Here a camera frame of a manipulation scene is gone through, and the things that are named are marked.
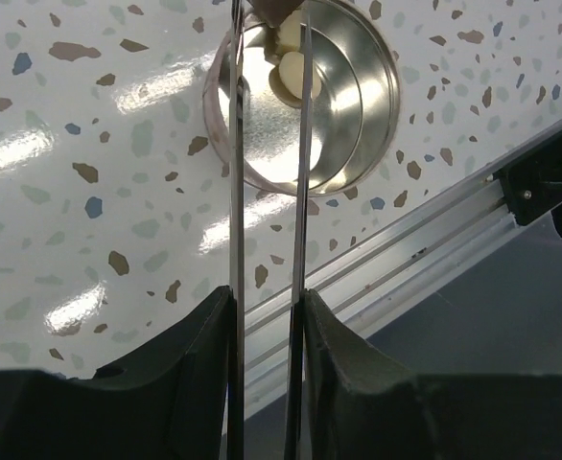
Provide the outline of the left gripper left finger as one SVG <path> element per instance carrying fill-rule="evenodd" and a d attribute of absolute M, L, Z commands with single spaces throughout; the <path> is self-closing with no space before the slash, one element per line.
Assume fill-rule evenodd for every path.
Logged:
<path fill-rule="evenodd" d="M 0 371 L 0 459 L 216 459 L 231 291 L 91 379 Z"/>

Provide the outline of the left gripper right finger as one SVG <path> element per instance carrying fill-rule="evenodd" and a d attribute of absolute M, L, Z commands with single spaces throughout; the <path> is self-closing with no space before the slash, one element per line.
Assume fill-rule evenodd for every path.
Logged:
<path fill-rule="evenodd" d="M 562 375 L 418 374 L 304 311 L 315 459 L 562 459 Z"/>

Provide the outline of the silver metal tweezers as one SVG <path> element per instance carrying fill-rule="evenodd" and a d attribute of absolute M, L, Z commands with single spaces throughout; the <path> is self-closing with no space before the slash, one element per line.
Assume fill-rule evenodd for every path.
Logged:
<path fill-rule="evenodd" d="M 288 383 L 286 396 L 284 457 L 298 459 L 301 447 L 302 375 L 304 345 L 304 298 L 306 271 L 307 204 L 309 200 L 310 154 L 312 146 L 312 25 L 311 5 L 304 1 L 297 9 L 305 26 L 301 34 L 304 54 L 304 85 L 301 100 L 299 131 L 299 164 L 296 189 L 296 218 L 294 228 L 294 256 L 292 304 L 290 315 Z M 241 1 L 231 3 L 229 47 L 229 105 L 228 139 L 230 171 L 229 212 L 229 280 L 232 293 L 233 326 L 228 343 L 228 459 L 245 457 L 245 226 L 244 226 L 244 108 L 243 79 L 245 10 Z"/>

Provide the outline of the white oval chocolate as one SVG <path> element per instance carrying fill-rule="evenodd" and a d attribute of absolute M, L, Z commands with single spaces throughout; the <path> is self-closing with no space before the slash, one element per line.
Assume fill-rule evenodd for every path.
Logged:
<path fill-rule="evenodd" d="M 296 100 L 301 101 L 304 85 L 304 55 L 297 51 L 291 51 L 281 57 L 276 67 L 281 84 L 285 90 Z M 316 99 L 322 88 L 321 78 L 318 75 L 316 65 L 312 63 L 312 99 Z"/>

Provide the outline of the white square chocolate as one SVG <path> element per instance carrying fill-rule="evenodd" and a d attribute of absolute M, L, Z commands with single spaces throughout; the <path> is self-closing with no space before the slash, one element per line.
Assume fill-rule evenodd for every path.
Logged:
<path fill-rule="evenodd" d="M 278 64 L 289 52 L 298 52 L 301 47 L 301 19 L 299 16 L 287 18 L 278 28 L 268 29 L 265 42 L 265 59 Z"/>

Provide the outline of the brown chocolate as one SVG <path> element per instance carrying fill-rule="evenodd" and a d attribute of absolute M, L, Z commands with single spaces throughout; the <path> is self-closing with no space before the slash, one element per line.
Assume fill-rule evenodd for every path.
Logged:
<path fill-rule="evenodd" d="M 248 0 L 248 3 L 268 26 L 277 28 L 302 6 L 304 0 Z"/>

